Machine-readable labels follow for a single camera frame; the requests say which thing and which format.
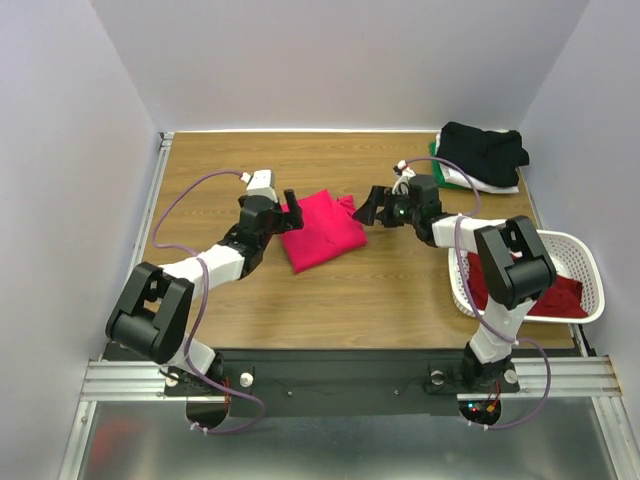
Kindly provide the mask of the pink t shirt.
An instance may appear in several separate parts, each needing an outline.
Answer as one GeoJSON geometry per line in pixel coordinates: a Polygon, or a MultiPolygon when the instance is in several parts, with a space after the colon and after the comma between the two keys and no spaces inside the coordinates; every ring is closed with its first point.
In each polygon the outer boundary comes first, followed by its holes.
{"type": "Polygon", "coordinates": [[[334,198],[328,190],[299,201],[303,228],[280,236],[294,274],[327,263],[368,243],[362,225],[352,218],[354,197],[334,198]]]}

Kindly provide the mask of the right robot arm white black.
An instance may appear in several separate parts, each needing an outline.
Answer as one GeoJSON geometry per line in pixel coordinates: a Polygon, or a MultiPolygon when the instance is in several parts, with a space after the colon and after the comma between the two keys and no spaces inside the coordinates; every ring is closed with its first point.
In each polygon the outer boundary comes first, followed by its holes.
{"type": "Polygon", "coordinates": [[[501,379],[525,316],[557,277],[531,219],[479,220],[446,213],[434,177],[415,173],[400,174],[392,187],[373,186],[352,218],[366,226],[409,225],[431,247],[478,256],[488,300],[465,346],[460,378],[469,389],[501,379]]]}

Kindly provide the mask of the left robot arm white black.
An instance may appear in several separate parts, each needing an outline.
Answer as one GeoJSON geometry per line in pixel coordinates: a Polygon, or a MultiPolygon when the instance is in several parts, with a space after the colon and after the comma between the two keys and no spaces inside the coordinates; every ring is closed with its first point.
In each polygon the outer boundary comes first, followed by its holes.
{"type": "Polygon", "coordinates": [[[293,190],[286,205],[264,195],[239,198],[240,215],[225,236],[209,250],[165,266],[142,262],[131,271],[107,320],[107,338],[158,365],[173,366],[228,393],[217,380],[215,351],[195,341],[187,329],[192,301],[201,299],[201,321],[209,292],[241,280],[262,262],[275,235],[303,227],[302,209],[293,190]]]}

